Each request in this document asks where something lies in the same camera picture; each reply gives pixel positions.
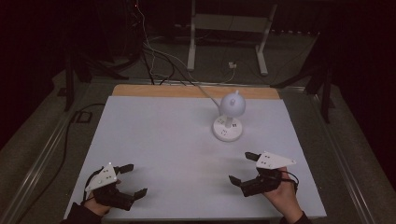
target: table leg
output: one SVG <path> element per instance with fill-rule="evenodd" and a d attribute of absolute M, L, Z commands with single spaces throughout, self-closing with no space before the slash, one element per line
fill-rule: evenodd
<path fill-rule="evenodd" d="M 262 33 L 262 42 L 260 43 L 260 45 L 256 46 L 257 61 L 260 67 L 260 74 L 262 76 L 268 75 L 267 65 L 265 64 L 264 55 L 262 54 L 262 52 L 264 50 L 265 42 L 267 41 L 268 35 L 271 31 L 271 25 L 275 16 L 276 7 L 277 5 L 272 6 L 270 15 L 268 16 L 267 24 L 265 26 L 264 32 Z"/>
<path fill-rule="evenodd" d="M 191 1 L 191 36 L 187 70 L 192 72 L 195 64 L 195 0 Z"/>

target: dark sleeve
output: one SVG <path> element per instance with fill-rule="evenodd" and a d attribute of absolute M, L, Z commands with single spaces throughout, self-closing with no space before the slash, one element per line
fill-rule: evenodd
<path fill-rule="evenodd" d="M 100 224 L 102 217 L 96 215 L 90 209 L 73 203 L 67 219 L 61 224 Z"/>
<path fill-rule="evenodd" d="M 312 224 L 311 220 L 308 219 L 308 217 L 305 215 L 303 212 L 303 215 L 294 223 L 288 223 L 288 221 L 282 217 L 279 221 L 279 224 Z"/>

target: human hand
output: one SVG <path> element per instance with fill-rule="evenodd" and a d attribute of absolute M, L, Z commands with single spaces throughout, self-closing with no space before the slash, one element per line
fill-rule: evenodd
<path fill-rule="evenodd" d="M 282 172 L 282 178 L 290 179 L 286 167 L 278 169 Z M 292 182 L 281 181 L 277 189 L 264 192 L 263 195 L 279 211 L 289 223 L 295 223 L 303 215 L 303 210 L 297 202 L 296 192 Z"/>
<path fill-rule="evenodd" d="M 92 212 L 94 212 L 96 215 L 102 217 L 105 214 L 107 214 L 111 207 L 110 206 L 106 206 L 106 205 L 102 205 L 100 203 L 98 203 L 95 200 L 95 197 L 91 191 L 90 196 L 88 196 L 88 200 L 85 201 L 84 203 L 84 207 L 90 209 Z"/>

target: small white object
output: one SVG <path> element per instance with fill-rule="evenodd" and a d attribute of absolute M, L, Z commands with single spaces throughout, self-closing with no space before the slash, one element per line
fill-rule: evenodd
<path fill-rule="evenodd" d="M 239 117 L 245 113 L 245 98 L 239 91 L 230 93 L 221 99 L 220 112 L 222 115 L 213 123 L 213 133 L 221 141 L 232 142 L 242 135 L 242 123 Z"/>
<path fill-rule="evenodd" d="M 256 167 L 274 170 L 280 167 L 296 164 L 297 162 L 276 154 L 264 151 L 256 162 Z"/>
<path fill-rule="evenodd" d="M 103 170 L 96 175 L 90 185 L 85 188 L 85 191 L 90 191 L 94 189 L 99 189 L 103 186 L 109 185 L 111 183 L 114 183 L 117 181 L 117 175 L 116 172 L 114 171 L 113 165 L 109 163 Z"/>
<path fill-rule="evenodd" d="M 229 62 L 229 63 L 228 63 L 228 66 L 229 66 L 230 68 L 236 68 L 236 63 Z"/>

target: metal stand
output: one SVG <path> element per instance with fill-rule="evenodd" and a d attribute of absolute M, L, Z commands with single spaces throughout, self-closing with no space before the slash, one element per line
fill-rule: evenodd
<path fill-rule="evenodd" d="M 239 17 L 225 15 L 196 14 L 195 0 L 191 4 L 191 39 L 187 70 L 193 71 L 195 66 L 195 30 L 225 30 L 262 33 L 262 42 L 256 46 L 257 60 L 262 76 L 268 75 L 267 66 L 262 54 L 268 35 L 271 30 L 272 21 L 275 16 L 277 5 L 272 5 L 268 18 Z"/>

